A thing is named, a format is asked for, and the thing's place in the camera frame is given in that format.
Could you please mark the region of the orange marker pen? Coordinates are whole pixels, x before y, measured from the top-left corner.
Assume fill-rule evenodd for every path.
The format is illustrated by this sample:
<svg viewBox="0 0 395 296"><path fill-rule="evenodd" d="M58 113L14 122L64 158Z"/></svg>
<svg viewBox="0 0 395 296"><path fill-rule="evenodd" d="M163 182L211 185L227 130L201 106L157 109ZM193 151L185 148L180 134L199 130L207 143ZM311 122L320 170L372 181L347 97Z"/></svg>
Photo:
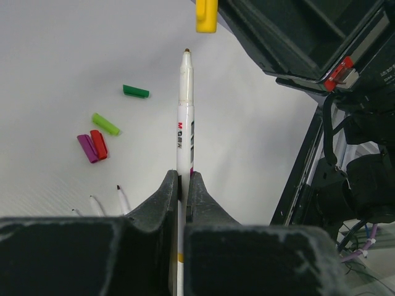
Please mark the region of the orange marker pen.
<svg viewBox="0 0 395 296"><path fill-rule="evenodd" d="M186 225L189 182L194 170L194 68L189 49L184 50L180 65L176 153L178 175L177 294L183 295L181 284L183 276L180 267L184 259L183 235Z"/></svg>

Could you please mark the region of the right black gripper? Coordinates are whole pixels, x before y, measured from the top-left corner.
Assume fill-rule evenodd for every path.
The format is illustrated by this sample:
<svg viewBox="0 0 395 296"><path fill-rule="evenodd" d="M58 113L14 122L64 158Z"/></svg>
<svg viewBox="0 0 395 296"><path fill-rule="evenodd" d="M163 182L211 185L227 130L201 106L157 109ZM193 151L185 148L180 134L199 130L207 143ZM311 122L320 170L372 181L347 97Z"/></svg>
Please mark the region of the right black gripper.
<svg viewBox="0 0 395 296"><path fill-rule="evenodd" d="M388 1L220 1L250 58L279 84L313 93L389 83Z"/></svg>

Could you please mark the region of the purple pen cap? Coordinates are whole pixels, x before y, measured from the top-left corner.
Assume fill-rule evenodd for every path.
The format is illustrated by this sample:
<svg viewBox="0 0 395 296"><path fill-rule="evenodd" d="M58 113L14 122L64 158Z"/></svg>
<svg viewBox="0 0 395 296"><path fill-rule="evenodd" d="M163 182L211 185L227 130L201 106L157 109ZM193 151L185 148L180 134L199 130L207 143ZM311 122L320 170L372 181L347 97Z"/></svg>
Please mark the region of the purple pen cap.
<svg viewBox="0 0 395 296"><path fill-rule="evenodd" d="M86 157L90 163L96 163L99 161L96 148L93 144L91 137L87 134L80 134L77 136L77 140L81 145Z"/></svg>

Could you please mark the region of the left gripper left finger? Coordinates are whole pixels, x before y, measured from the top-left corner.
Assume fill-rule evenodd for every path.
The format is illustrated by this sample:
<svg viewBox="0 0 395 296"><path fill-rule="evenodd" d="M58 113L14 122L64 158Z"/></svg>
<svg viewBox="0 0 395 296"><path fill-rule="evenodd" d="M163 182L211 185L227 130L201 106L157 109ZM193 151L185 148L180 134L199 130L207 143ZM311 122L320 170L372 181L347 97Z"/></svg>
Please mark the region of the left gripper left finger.
<svg viewBox="0 0 395 296"><path fill-rule="evenodd" d="M176 295L178 176L124 216L1 220L2 295Z"/></svg>

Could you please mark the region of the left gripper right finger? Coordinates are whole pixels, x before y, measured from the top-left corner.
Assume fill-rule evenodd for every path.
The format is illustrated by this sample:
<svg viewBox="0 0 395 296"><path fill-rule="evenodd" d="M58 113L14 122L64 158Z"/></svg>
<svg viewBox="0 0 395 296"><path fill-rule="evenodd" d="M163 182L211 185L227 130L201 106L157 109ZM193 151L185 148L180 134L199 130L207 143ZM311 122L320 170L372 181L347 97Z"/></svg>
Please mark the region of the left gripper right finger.
<svg viewBox="0 0 395 296"><path fill-rule="evenodd" d="M184 231L185 295L349 295L333 241L313 226L242 225L208 193L189 185Z"/></svg>

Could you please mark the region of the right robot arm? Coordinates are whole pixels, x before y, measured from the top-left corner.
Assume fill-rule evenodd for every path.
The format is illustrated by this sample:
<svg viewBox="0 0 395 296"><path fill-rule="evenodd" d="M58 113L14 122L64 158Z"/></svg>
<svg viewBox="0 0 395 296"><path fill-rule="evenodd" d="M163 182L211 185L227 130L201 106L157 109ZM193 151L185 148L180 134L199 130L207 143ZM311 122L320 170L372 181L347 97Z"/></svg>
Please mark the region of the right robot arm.
<svg viewBox="0 0 395 296"><path fill-rule="evenodd" d="M349 145L380 148L318 187L312 213L326 222L393 222L394 2L220 1L218 10L265 74L324 98L327 168L336 166L339 131Z"/></svg>

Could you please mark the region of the yellow pen cap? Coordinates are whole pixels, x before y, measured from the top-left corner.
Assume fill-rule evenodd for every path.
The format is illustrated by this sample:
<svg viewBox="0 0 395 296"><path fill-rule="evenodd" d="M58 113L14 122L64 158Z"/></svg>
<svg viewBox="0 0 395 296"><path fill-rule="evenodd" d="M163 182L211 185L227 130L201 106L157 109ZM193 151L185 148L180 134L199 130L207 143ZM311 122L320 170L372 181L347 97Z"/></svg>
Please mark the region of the yellow pen cap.
<svg viewBox="0 0 395 296"><path fill-rule="evenodd" d="M217 31L218 0L196 0L196 31L215 33Z"/></svg>

